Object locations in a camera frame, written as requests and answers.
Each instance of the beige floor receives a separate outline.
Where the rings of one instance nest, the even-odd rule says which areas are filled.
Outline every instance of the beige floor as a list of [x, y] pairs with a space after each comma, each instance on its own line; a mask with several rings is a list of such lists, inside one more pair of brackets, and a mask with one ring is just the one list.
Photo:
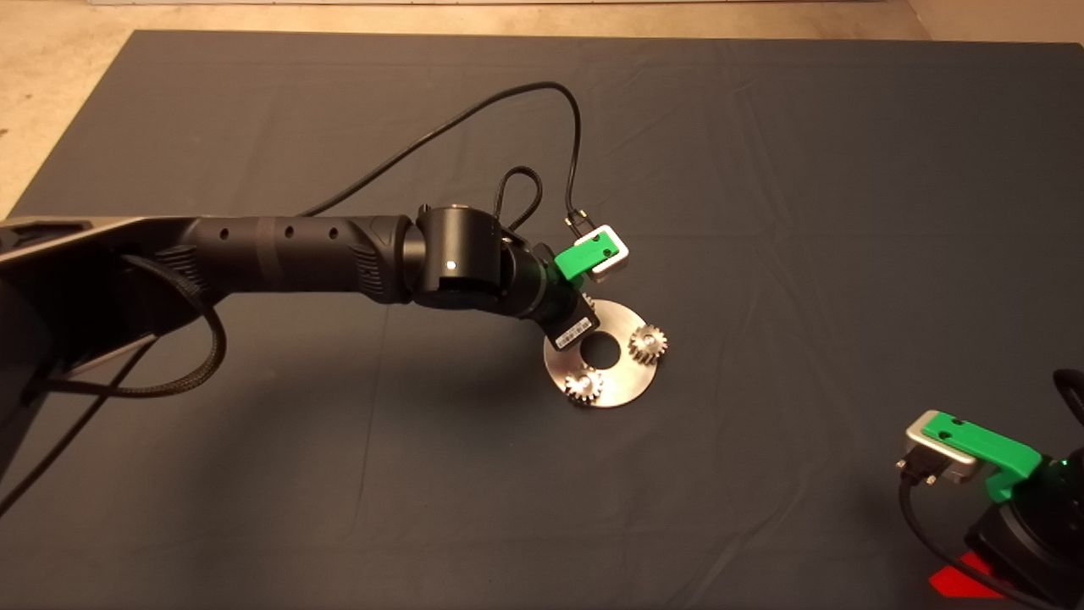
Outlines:
[[81, 0], [0, 0], [0, 217], [136, 28], [1081, 41], [1084, 1], [92, 7]]

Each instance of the gear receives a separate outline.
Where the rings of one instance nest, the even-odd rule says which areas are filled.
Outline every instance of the gear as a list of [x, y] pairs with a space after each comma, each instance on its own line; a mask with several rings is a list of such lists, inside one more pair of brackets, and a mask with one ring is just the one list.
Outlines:
[[565, 395], [572, 402], [590, 405], [603, 394], [603, 376], [591, 367], [565, 376]]
[[642, 365], [653, 365], [667, 353], [667, 336], [659, 327], [644, 325], [629, 339], [629, 353]]

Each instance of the dark gray mat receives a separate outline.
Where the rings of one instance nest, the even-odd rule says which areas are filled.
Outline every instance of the dark gray mat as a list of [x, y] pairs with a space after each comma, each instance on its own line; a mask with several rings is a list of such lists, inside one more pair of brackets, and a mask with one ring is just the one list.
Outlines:
[[[138, 33], [15, 213], [291, 213], [534, 79], [581, 98], [576, 198], [634, 252], [594, 295], [671, 337], [648, 394], [569, 407], [526, 324], [231, 297], [210, 384], [111, 403], [0, 522], [0, 606], [969, 607], [928, 590], [892, 465], [928, 408], [1084, 438], [1049, 381], [1084, 366], [1079, 46]], [[339, 211], [488, 206], [525, 163], [525, 232], [566, 244], [569, 129], [508, 102]], [[962, 548], [982, 496], [919, 510]]]

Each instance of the circular metal plate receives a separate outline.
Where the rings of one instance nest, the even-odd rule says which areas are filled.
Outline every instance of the circular metal plate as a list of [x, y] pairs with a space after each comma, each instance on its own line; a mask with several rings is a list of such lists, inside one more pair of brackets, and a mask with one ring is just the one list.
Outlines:
[[[621, 358], [612, 367], [597, 369], [598, 375], [603, 378], [602, 394], [586, 406], [620, 407], [632, 402], [643, 394], [644, 390], [647, 390], [651, 380], [655, 379], [658, 365], [637, 363], [629, 353], [629, 340], [637, 328], [644, 326], [643, 319], [620, 302], [595, 299], [594, 304], [599, 325], [593, 333], [605, 333], [612, 336], [621, 347]], [[583, 340], [581, 339], [575, 347], [564, 352], [555, 350], [549, 341], [543, 341], [543, 343], [545, 368], [550, 372], [550, 378], [553, 379], [553, 382], [564, 392], [565, 377], [576, 375], [588, 366], [580, 354]]]

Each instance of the robotic arm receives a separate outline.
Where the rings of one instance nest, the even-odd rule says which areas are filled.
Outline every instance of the robotic arm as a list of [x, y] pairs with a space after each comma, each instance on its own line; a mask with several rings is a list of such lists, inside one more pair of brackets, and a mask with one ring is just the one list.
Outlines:
[[[1084, 374], [1059, 371], [1054, 382], [1084, 424]], [[940, 559], [988, 588], [1029, 608], [1084, 608], [1084, 449], [1066, 458], [1035, 450], [941, 412], [929, 411], [906, 432], [900, 506], [916, 537]], [[990, 465], [990, 507], [964, 542], [990, 575], [942, 550], [926, 536], [911, 490], [940, 480], [966, 483]]]
[[[199, 313], [141, 257], [211, 307], [237, 291], [360, 291], [377, 302], [479, 310], [538, 324], [557, 350], [598, 326], [579, 272], [623, 261], [608, 226], [559, 257], [491, 213], [423, 206], [405, 216], [15, 219], [0, 223], [5, 379], [79, 372]], [[598, 243], [610, 247], [597, 249]]]

